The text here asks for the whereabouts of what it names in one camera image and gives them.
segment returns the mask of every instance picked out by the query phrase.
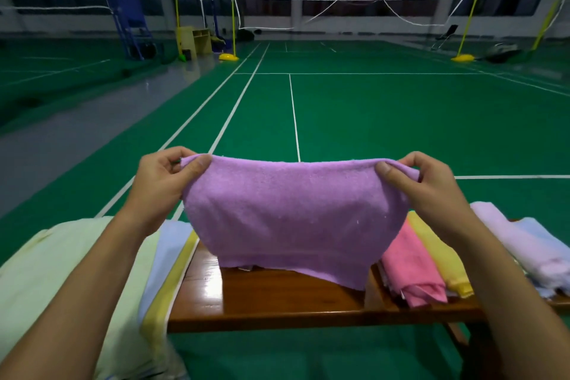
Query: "person's right hand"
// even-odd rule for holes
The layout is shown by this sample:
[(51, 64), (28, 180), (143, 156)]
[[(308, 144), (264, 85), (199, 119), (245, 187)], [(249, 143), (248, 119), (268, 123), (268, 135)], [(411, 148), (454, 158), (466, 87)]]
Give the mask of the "person's right hand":
[(376, 173), (406, 194), (419, 217), (447, 245), (453, 247), (457, 238), (481, 225), (447, 164), (422, 152), (409, 153), (400, 162), (419, 168), (419, 182), (384, 161), (376, 164)]

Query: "hand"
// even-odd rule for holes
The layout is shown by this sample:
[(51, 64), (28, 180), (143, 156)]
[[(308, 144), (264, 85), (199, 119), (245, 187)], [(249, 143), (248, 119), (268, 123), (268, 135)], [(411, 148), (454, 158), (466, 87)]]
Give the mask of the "hand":
[(419, 167), (419, 182), (383, 161), (376, 164), (376, 173), (406, 194), (419, 217), (447, 245), (454, 247), (458, 237), (482, 225), (447, 164), (422, 152), (409, 153), (400, 162)]
[(180, 201), (182, 190), (210, 166), (203, 155), (180, 167), (180, 158), (195, 155), (185, 147), (170, 147), (141, 158), (125, 205), (117, 214), (141, 225), (144, 237), (157, 231)]

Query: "forearm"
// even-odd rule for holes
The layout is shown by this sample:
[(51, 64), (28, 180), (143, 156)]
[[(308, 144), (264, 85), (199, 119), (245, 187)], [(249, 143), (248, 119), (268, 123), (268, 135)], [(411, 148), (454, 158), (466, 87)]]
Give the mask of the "forearm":
[(2, 365), (2, 379), (91, 379), (144, 239), (117, 216)]
[(480, 221), (456, 247), (487, 315), (507, 374), (562, 378), (570, 372), (570, 333), (502, 244)]

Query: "gray floor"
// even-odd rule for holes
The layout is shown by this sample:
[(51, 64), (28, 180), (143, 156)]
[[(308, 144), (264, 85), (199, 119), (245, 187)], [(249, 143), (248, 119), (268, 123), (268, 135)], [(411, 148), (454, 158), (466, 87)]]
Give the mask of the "gray floor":
[(182, 64), (0, 137), (0, 217), (156, 110), (217, 64)]

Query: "person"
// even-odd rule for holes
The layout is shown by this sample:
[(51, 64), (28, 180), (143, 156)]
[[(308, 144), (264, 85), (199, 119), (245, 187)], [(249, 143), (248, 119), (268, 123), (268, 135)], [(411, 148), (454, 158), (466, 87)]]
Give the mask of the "person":
[[(142, 241), (158, 230), (182, 190), (208, 168), (202, 155), (173, 147), (140, 160), (123, 208), (0, 365), (2, 380), (91, 379), (111, 316)], [(476, 217), (451, 169), (424, 153), (400, 160), (419, 182), (378, 162), (376, 172), (402, 190), (418, 215), (462, 259), (487, 315), (507, 374), (517, 379), (570, 375), (570, 333), (502, 244)]]

